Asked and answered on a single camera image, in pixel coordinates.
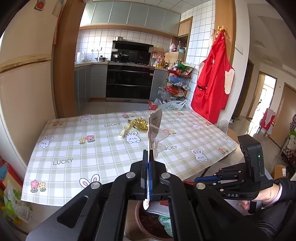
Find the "person's right hand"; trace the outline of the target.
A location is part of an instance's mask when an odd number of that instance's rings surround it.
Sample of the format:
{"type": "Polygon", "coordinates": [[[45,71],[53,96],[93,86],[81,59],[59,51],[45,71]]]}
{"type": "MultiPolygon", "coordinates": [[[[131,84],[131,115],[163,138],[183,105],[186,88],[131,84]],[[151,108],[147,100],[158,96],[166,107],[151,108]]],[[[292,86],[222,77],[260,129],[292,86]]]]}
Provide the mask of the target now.
{"type": "Polygon", "coordinates": [[[281,198],[282,195],[283,186],[281,184],[273,184],[272,187],[261,190],[254,200],[241,200],[237,206],[243,210],[248,210],[251,202],[261,202],[263,208],[270,208],[283,201],[281,198]]]}

